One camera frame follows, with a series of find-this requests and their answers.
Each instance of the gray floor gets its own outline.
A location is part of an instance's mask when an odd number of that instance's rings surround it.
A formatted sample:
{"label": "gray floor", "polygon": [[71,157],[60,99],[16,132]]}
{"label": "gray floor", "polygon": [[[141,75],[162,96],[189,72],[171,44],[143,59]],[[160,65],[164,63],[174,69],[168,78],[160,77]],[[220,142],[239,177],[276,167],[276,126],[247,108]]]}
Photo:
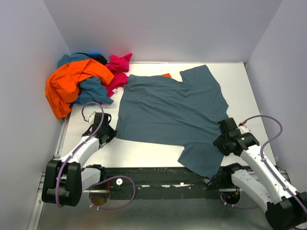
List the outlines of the gray floor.
{"label": "gray floor", "polygon": [[[125,201],[109,201],[110,206]],[[242,206],[255,202],[242,194]],[[271,230],[260,208],[238,210],[221,200],[134,200],[120,210],[89,208],[84,194],[76,207],[45,204],[39,230]]]}

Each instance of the t-shirt sleeve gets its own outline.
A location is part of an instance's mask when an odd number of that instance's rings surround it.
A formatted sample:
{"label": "t-shirt sleeve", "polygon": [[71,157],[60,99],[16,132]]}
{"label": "t-shirt sleeve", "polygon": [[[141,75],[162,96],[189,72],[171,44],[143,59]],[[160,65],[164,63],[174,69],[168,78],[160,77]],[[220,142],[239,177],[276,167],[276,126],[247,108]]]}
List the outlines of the t-shirt sleeve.
{"label": "t-shirt sleeve", "polygon": [[181,71],[180,75],[182,81],[194,86],[218,86],[219,83],[216,81],[214,76],[211,74],[209,68],[206,65]]}

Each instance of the pile of clothes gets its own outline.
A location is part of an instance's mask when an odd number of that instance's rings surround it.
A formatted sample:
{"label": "pile of clothes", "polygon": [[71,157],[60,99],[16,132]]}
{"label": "pile of clothes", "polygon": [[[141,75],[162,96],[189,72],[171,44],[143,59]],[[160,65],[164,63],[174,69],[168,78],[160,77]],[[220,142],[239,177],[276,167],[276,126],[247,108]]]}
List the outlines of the pile of clothes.
{"label": "pile of clothes", "polygon": [[112,104],[110,98],[118,87],[127,84],[132,54],[110,56],[75,53],[64,55],[58,69],[46,83],[46,97],[55,116],[60,119],[71,111],[72,104],[95,101]]}

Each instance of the clothing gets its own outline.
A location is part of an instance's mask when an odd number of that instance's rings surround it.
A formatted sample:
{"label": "clothing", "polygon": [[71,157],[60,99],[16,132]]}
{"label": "clothing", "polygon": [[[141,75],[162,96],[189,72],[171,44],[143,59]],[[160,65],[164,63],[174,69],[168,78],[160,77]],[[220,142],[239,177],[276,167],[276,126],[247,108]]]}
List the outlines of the clothing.
{"label": "clothing", "polygon": [[115,55],[110,56],[110,62],[106,64],[106,67],[114,74],[113,80],[109,85],[103,84],[107,90],[107,95],[111,97],[114,94],[114,89],[123,87],[127,84],[128,77],[123,72],[129,71],[129,62],[132,54],[127,54],[123,57],[117,57]]}
{"label": "clothing", "polygon": [[[70,62],[87,60],[91,56],[93,55],[88,55],[88,54],[83,54],[83,53],[76,53],[76,54],[72,54],[69,56],[64,55],[58,63],[58,68]],[[81,90],[81,93],[75,101],[71,102],[71,104],[85,104],[91,101],[101,102],[105,104],[113,103],[113,100],[107,96],[106,88],[101,85],[100,80],[96,77],[87,78],[81,81],[78,87]]]}
{"label": "clothing", "polygon": [[162,76],[164,76],[164,77],[168,77],[168,78],[172,78],[172,76],[171,76],[169,73],[162,74]]}
{"label": "clothing", "polygon": [[97,77],[91,77],[81,81],[79,83],[79,89],[81,90],[79,96],[80,104],[92,101],[105,104],[113,103],[113,100],[107,96],[106,88],[101,85],[101,82]]}
{"label": "clothing", "polygon": [[62,65],[65,65],[70,62],[75,62],[75,61],[82,61],[82,60],[88,60],[89,57],[84,54],[71,54],[71,55],[63,55],[63,57],[60,59],[58,62],[58,68],[60,68]]}
{"label": "clothing", "polygon": [[180,72],[183,82],[130,75],[119,107],[117,137],[185,147],[178,161],[212,178],[223,154],[212,142],[228,104],[206,65]]}
{"label": "clothing", "polygon": [[55,116],[64,118],[70,111],[70,103],[78,98],[77,84],[96,76],[108,85],[114,75],[99,62],[88,59],[67,63],[57,69],[46,83],[46,97]]}
{"label": "clothing", "polygon": [[103,64],[104,66],[107,64],[107,60],[104,56],[102,55],[92,55],[92,54],[86,54],[86,53],[76,53],[76,54],[83,54],[86,55],[88,58],[94,59],[96,61],[98,61],[99,63]]}

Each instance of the cable connector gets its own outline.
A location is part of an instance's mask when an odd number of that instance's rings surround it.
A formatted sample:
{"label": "cable connector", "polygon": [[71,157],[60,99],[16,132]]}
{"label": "cable connector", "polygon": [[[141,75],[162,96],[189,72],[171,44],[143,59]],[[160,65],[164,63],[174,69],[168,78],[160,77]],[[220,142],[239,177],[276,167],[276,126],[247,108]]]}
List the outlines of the cable connector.
{"label": "cable connector", "polygon": [[267,157],[264,157],[264,158],[261,159],[262,162],[267,161],[267,160],[268,160]]}
{"label": "cable connector", "polygon": [[242,121],[241,123],[239,123],[239,126],[243,126],[247,123],[247,121]]}

